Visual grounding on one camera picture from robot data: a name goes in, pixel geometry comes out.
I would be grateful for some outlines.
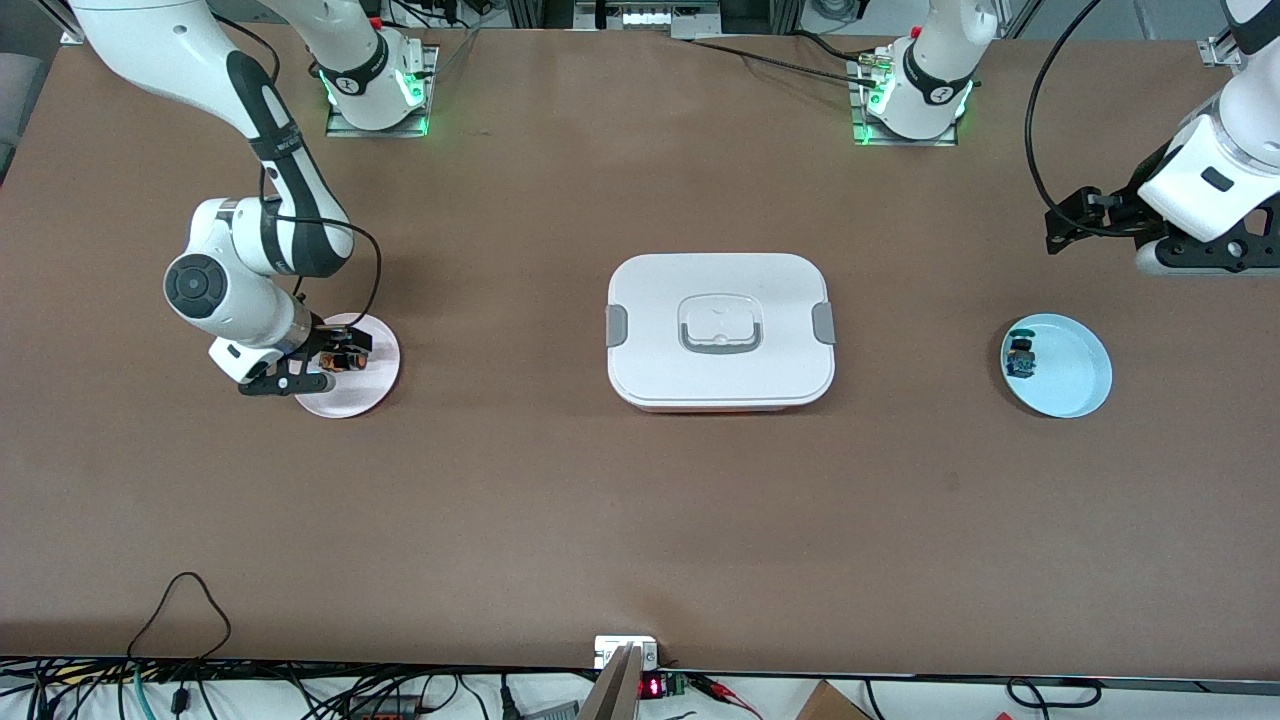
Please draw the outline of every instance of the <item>black connector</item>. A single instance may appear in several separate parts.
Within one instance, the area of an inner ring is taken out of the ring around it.
[[[173,691],[173,700],[169,701],[169,712],[175,716],[182,715],[191,707],[191,693],[187,688],[178,688]]]
[[[502,676],[502,720],[520,720],[520,708],[516,707],[516,698],[511,697],[511,687],[507,685],[507,675]]]

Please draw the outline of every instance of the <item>white floor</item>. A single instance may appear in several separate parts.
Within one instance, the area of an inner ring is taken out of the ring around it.
[[[792,720],[808,700],[817,680],[795,678],[736,678],[719,676],[742,700],[755,706],[764,720]],[[484,698],[490,720],[500,720],[502,705],[498,696],[498,675],[470,675],[467,684]],[[571,674],[527,674],[509,678],[512,696],[525,715],[548,710],[572,701],[584,701],[591,684]],[[854,703],[872,716],[865,687],[859,680],[835,680],[833,684]],[[351,680],[307,682],[307,688],[317,697],[340,692]],[[170,720],[169,700],[177,685],[145,685],[148,705],[157,720]],[[428,688],[426,705],[443,702],[453,688],[453,680],[439,676]],[[210,720],[193,685],[188,685],[192,706],[183,717]],[[206,683],[210,702],[218,720],[297,720],[307,712],[302,696],[287,682],[225,680]],[[404,685],[406,694],[422,689],[422,680]],[[1050,701],[1078,701],[1089,691],[1061,688],[1044,689]],[[919,683],[878,680],[876,697],[884,720],[995,720],[1007,712],[1014,720],[1042,720],[1038,711],[1019,707],[1005,696],[1002,684],[973,685],[955,683]],[[0,717],[19,720],[26,717],[29,694],[19,693],[0,698]],[[65,717],[74,705],[69,693],[58,714]],[[120,720],[116,689],[99,687],[81,710],[83,720]],[[132,687],[124,692],[125,720],[146,720]],[[685,696],[654,701],[641,701],[639,720],[669,720],[692,711],[691,720],[754,720],[745,711],[713,702],[689,691]],[[458,692],[447,706],[433,712],[434,720],[483,720],[474,697]],[[1052,720],[1275,720],[1280,717],[1280,697],[1235,696],[1222,693],[1115,691],[1103,692],[1102,701],[1087,710],[1053,710]]]

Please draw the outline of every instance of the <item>power cable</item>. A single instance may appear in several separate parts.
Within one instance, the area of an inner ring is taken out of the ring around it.
[[[1036,164],[1036,149],[1032,142],[1032,124],[1036,118],[1036,102],[1039,100],[1041,86],[1044,85],[1044,76],[1048,74],[1048,68],[1053,64],[1053,60],[1057,59],[1057,54],[1060,50],[1062,50],[1062,45],[1066,44],[1068,38],[1071,37],[1071,33],[1075,32],[1075,28],[1080,27],[1080,23],[1084,22],[1084,18],[1089,17],[1089,13],[1092,13],[1093,9],[1097,8],[1100,3],[1102,3],[1102,0],[1089,0],[1089,4],[1085,5],[1084,9],[1082,9],[1080,13],[1075,15],[1075,19],[1073,19],[1066,26],[1066,29],[1062,31],[1062,35],[1059,36],[1057,42],[1053,44],[1053,47],[1048,51],[1048,55],[1044,58],[1044,64],[1041,65],[1039,73],[1036,74],[1036,82],[1032,83],[1030,97],[1027,100],[1027,119],[1023,124],[1023,145],[1027,151],[1027,169],[1030,170],[1032,182],[1036,183],[1036,192],[1039,193],[1041,200],[1044,201],[1044,205],[1055,215],[1057,215],[1066,224],[1071,225],[1078,231],[1096,234],[1100,237],[1132,237],[1135,232],[1140,232],[1147,225],[1135,227],[1125,231],[1112,231],[1107,228],[1089,227],[1071,219],[1066,214],[1066,210],[1064,210],[1061,205],[1053,201],[1053,199],[1050,197],[1048,195],[1048,190],[1044,188],[1044,181],[1041,178],[1039,167]]]

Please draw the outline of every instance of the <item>small toy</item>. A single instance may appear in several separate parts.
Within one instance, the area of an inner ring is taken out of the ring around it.
[[[1036,331],[1015,329],[1009,332],[1014,341],[1005,352],[1005,374],[1010,378],[1029,378],[1036,374],[1036,354],[1032,352],[1032,338]]]

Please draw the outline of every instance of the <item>cardboard piece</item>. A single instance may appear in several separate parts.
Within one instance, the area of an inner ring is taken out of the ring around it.
[[[872,720],[827,680],[820,680],[809,694],[796,720]]]

